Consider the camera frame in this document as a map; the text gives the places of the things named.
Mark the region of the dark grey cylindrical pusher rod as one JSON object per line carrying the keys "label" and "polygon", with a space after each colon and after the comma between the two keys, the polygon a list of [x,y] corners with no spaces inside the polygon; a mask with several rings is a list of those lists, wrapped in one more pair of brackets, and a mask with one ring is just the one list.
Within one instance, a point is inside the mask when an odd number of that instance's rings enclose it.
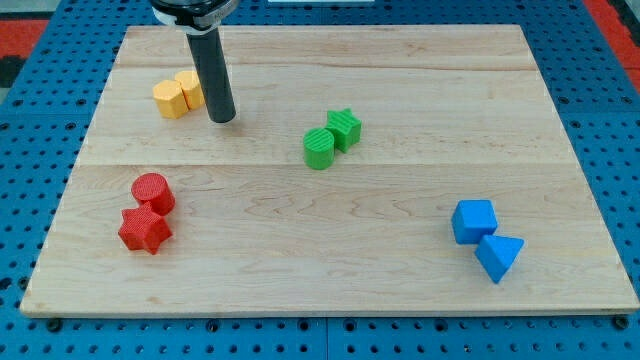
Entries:
{"label": "dark grey cylindrical pusher rod", "polygon": [[188,35],[187,40],[210,120],[230,122],[236,116],[236,108],[218,29]]}

